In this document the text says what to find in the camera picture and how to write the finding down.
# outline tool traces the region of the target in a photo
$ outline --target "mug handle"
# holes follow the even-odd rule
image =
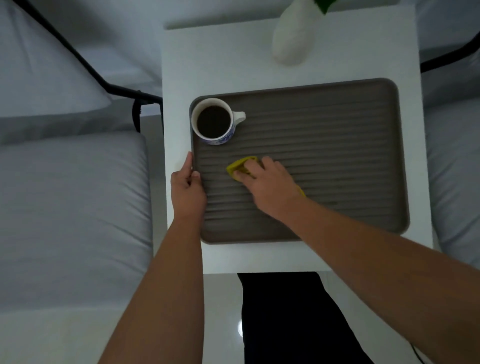
[[[233,114],[233,123],[235,126],[244,121],[247,117],[243,111],[232,111]]]

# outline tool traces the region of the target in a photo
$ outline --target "yellow cloth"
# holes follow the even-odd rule
[[[237,180],[233,174],[233,172],[235,172],[236,170],[239,171],[239,172],[242,172],[242,173],[245,173],[245,174],[248,174],[249,176],[251,176],[252,174],[250,173],[250,171],[248,169],[245,168],[244,164],[247,160],[249,159],[252,159],[254,160],[255,162],[257,162],[258,164],[262,165],[261,162],[259,162],[258,158],[257,157],[245,157],[245,158],[242,158],[242,159],[239,159],[235,162],[233,162],[232,164],[230,164],[228,167],[227,167],[227,172],[228,174],[230,175],[231,178],[233,178],[234,180],[240,182],[239,180]],[[305,197],[305,192],[300,188],[300,186],[298,186],[298,189],[299,189],[299,192]]]

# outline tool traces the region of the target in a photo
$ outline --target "blue and white mug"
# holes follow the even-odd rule
[[[207,138],[206,136],[203,136],[197,128],[198,116],[203,110],[210,106],[220,106],[221,108],[224,108],[226,111],[228,111],[230,115],[230,127],[223,135],[219,136],[218,138]],[[202,139],[205,143],[211,146],[219,146],[220,144],[228,142],[233,137],[233,134],[235,133],[235,127],[245,119],[246,116],[243,111],[232,111],[230,106],[228,106],[225,101],[220,100],[219,98],[206,98],[205,100],[200,101],[193,108],[191,122],[193,131],[199,136],[200,139]]]

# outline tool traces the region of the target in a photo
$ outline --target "black pants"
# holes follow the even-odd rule
[[[372,364],[317,273],[238,276],[246,364]]]

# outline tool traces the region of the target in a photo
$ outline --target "mug pattern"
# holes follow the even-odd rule
[[[218,139],[218,140],[205,140],[203,138],[201,138],[201,140],[204,142],[204,143],[207,143],[211,146],[219,146],[220,144],[224,144],[226,142],[228,142],[232,137],[233,137],[233,133],[235,133],[235,128],[236,128],[236,125],[235,123],[232,123],[232,127],[230,128],[230,130],[228,131],[227,135],[225,135],[222,139]]]

